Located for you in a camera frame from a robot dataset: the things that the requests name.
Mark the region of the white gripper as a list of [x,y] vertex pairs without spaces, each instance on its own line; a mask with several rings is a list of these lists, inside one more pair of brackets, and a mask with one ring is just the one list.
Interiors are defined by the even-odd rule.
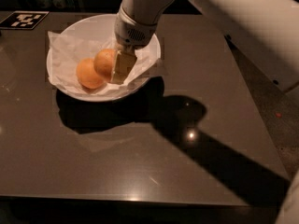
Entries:
[[136,49],[143,49],[151,41],[157,25],[142,24],[133,20],[121,7],[116,15],[114,33],[117,42],[111,82],[122,84],[133,69],[137,57]]

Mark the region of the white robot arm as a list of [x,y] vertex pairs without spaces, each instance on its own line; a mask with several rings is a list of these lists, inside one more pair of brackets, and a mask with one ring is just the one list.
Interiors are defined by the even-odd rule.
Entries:
[[[115,34],[120,44],[150,42],[175,0],[122,0]],[[265,75],[287,91],[299,80],[299,4],[295,0],[187,0],[231,38]]]

